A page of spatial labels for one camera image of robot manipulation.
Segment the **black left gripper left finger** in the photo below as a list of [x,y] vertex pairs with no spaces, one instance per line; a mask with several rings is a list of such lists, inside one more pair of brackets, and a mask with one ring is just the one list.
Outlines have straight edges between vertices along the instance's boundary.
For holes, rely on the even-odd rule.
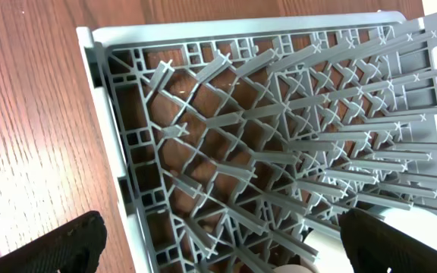
[[102,216],[88,211],[0,257],[0,273],[95,273],[106,241]]

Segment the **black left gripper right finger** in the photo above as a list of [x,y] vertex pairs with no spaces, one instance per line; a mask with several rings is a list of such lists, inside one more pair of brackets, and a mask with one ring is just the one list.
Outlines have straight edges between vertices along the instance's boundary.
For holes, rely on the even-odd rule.
[[341,242],[355,273],[437,273],[437,250],[360,209],[339,221]]

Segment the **white plastic cup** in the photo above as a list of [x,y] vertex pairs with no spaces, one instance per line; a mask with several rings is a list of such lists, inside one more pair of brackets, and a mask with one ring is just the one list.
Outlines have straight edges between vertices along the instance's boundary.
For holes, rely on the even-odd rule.
[[317,259],[311,263],[305,261],[306,267],[317,273],[354,273],[343,244],[340,240],[312,230],[304,243],[319,252]]

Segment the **light blue bowl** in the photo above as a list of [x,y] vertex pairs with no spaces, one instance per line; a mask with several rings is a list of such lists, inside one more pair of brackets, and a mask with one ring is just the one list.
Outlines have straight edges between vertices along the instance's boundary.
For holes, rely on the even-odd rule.
[[386,224],[437,250],[437,215],[417,207],[407,211],[373,206],[369,212],[383,216]]

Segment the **pink bowl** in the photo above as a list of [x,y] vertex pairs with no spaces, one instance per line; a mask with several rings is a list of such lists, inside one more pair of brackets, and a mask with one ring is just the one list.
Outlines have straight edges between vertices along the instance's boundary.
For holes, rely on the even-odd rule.
[[288,264],[281,265],[273,269],[274,273],[313,273],[307,267],[302,265]]

